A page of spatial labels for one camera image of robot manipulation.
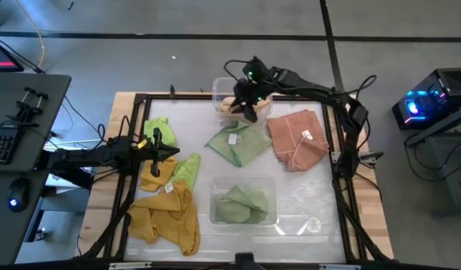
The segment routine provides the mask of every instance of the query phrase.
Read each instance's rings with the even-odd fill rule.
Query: clear plastic container
[[[217,201],[221,199],[234,186],[242,191],[261,191],[265,194],[267,203],[266,217],[260,223],[225,223],[216,220]],[[209,202],[210,222],[226,226],[273,226],[278,223],[276,184],[272,176],[268,175],[233,175],[215,177],[212,181]]]
[[[221,121],[232,122],[241,121],[249,125],[264,125],[267,116],[273,111],[273,99],[269,96],[270,103],[259,110],[256,110],[258,121],[252,123],[248,121],[242,113],[228,113],[223,112],[222,106],[225,98],[234,97],[234,86],[236,80],[234,78],[217,78],[212,85],[212,105],[214,110],[218,113]]]

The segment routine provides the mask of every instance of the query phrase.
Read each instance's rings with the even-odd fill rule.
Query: black metal frame
[[[143,104],[143,117],[142,117],[142,122],[140,123],[140,138],[143,137],[143,126],[145,120],[149,117],[149,111],[150,111],[150,106],[152,103],[152,100],[202,100],[202,101],[210,101],[212,100],[212,94],[206,93],[206,94],[174,94],[174,93],[169,93],[169,94],[136,94],[134,98],[134,107],[132,109],[132,115],[131,115],[131,126],[129,128],[128,135],[132,136],[132,132],[135,130],[137,126],[137,115],[140,106]],[[275,101],[309,101],[308,99],[304,97],[291,97],[291,96],[274,96],[273,100]],[[333,138],[332,138],[332,133],[330,129],[330,119],[329,119],[329,114],[327,112],[327,106],[322,104],[322,112],[324,115],[324,126],[325,126],[325,131],[326,131],[326,136],[327,136],[327,141],[330,144],[330,150],[333,152],[334,149],[334,143],[333,143]],[[339,144],[342,147],[343,145],[343,137],[342,137],[342,129],[340,124],[338,123],[337,118],[335,118],[336,121],[336,126],[338,127],[338,137],[339,137]],[[332,163],[332,157],[331,154],[329,153],[329,159],[330,162]],[[132,175],[131,175],[131,182],[129,186],[129,192],[132,192],[132,196],[135,195],[135,191],[137,189],[137,179],[138,179],[138,173],[139,173],[139,164],[135,164],[132,170]],[[333,181],[336,183],[338,189],[336,189],[336,204],[337,204],[337,194],[338,191],[341,190],[341,185],[339,178],[337,175],[333,172]],[[123,192],[123,187],[125,183],[125,176],[120,175],[119,176],[119,181],[117,182],[117,189],[116,189],[116,196],[114,198],[113,202],[113,208],[112,208],[112,218],[115,217],[115,214],[117,213],[118,208],[120,207],[120,201],[122,199],[122,192]],[[359,214],[357,210],[357,202],[356,202],[356,197],[354,193],[354,186],[352,185],[352,181],[350,179],[346,179],[346,184],[349,187],[348,188],[348,198],[350,200],[351,204],[351,210],[353,212],[353,215],[357,218],[358,222],[359,220]],[[354,260],[355,255],[351,249],[351,241],[349,238],[349,231],[348,231],[348,226],[347,226],[347,220],[346,217],[344,216],[344,213],[339,209],[339,226],[342,234],[342,243],[343,243],[343,248],[345,252],[345,259],[347,262]],[[127,237],[128,237],[128,232],[127,228],[130,223],[130,217],[128,214],[124,217],[124,224],[122,226],[122,232],[121,232],[121,237],[119,241],[119,247],[116,252],[116,258],[123,259],[124,257],[124,252],[125,252],[125,245],[127,243]],[[365,259],[366,258],[366,249],[360,240],[358,238],[358,243],[359,243],[359,258],[360,259]],[[110,253],[112,250],[112,245],[113,245],[113,235],[109,240],[107,241],[105,247],[104,247],[104,257],[110,257]],[[166,266],[166,267],[178,267],[182,266],[181,262],[158,262],[159,265],[161,266]],[[282,264],[268,264],[269,267],[276,267],[276,266],[281,266]],[[192,266],[201,266],[201,267],[206,267],[204,265],[198,264],[198,265],[192,265]],[[298,264],[299,267],[316,267],[317,264],[314,263],[303,263],[303,264]]]

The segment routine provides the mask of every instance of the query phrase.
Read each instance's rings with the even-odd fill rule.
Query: light green towel
[[[167,124],[167,117],[159,117],[153,120],[146,120],[143,124],[143,134],[154,142],[154,128],[158,128],[162,133],[162,143],[166,146],[176,146],[176,137]]]
[[[187,184],[187,188],[192,192],[195,179],[197,178],[197,172],[199,171],[199,165],[200,155],[196,153],[191,154],[187,159],[177,164],[168,183],[184,181]]]
[[[259,224],[266,218],[267,211],[264,192],[233,186],[222,198],[217,198],[215,221]]]
[[[239,137],[235,145],[229,144],[231,134]],[[266,136],[262,128],[235,121],[219,131],[206,146],[214,149],[235,166],[244,167],[271,143],[272,140]]]

